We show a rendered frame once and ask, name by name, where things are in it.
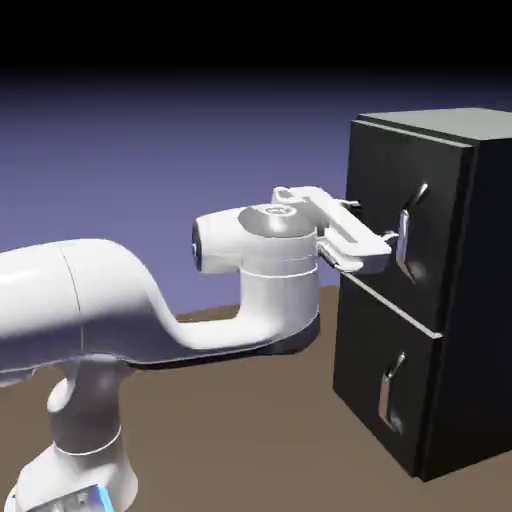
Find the black cabinet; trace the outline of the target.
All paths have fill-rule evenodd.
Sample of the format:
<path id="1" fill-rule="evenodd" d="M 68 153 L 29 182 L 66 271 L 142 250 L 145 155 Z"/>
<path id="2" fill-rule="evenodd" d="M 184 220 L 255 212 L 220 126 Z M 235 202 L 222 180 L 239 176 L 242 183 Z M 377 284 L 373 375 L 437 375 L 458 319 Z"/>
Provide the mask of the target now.
<path id="1" fill-rule="evenodd" d="M 448 108 L 364 113 L 357 120 L 474 149 L 443 331 L 419 323 L 364 275 L 343 276 L 440 339 L 413 476 L 429 481 L 512 450 L 512 112 Z"/>

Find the black cabinet door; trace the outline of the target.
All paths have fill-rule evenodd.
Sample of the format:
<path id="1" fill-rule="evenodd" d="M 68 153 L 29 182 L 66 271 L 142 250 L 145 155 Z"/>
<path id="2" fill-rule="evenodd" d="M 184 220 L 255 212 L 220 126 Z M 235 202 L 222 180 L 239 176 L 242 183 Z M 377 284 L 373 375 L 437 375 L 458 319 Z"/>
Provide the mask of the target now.
<path id="1" fill-rule="evenodd" d="M 430 374 L 440 339 L 427 335 L 353 280 L 342 277 L 333 389 L 411 476 L 419 474 Z M 400 352 L 406 361 L 392 386 L 401 434 L 378 416 L 381 376 Z"/>
<path id="2" fill-rule="evenodd" d="M 471 145 L 369 121 L 351 125 L 346 196 L 377 234 L 397 231 L 407 212 L 405 264 L 389 259 L 368 286 L 419 323 L 441 332 L 472 170 Z"/>

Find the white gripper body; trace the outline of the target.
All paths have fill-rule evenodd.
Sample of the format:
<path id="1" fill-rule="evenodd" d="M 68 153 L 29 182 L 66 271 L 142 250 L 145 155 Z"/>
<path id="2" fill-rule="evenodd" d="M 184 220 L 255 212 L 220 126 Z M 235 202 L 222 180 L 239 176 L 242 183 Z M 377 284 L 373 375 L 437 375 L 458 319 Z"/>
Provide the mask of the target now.
<path id="1" fill-rule="evenodd" d="M 277 186 L 272 202 L 295 208 L 313 223 L 317 253 L 331 267 L 352 274 L 384 271 L 391 246 L 352 213 L 347 201 L 320 187 Z"/>

